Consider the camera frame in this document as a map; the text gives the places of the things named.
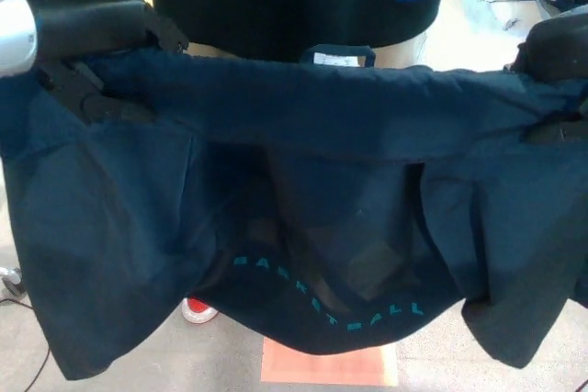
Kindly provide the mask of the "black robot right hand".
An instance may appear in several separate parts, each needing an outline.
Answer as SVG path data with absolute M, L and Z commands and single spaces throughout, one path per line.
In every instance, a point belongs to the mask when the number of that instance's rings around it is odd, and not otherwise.
M 580 8 L 535 24 L 518 46 L 507 68 L 546 84 L 587 81 L 587 12 Z M 561 144 L 587 140 L 587 93 L 570 118 L 542 123 L 526 134 L 533 144 Z

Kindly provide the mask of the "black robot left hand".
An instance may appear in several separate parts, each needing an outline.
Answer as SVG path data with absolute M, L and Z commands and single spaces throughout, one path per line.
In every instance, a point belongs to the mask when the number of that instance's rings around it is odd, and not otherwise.
M 1 75 L 34 72 L 84 123 L 153 120 L 153 111 L 110 95 L 87 57 L 155 47 L 181 52 L 187 37 L 145 0 L 1 0 Z

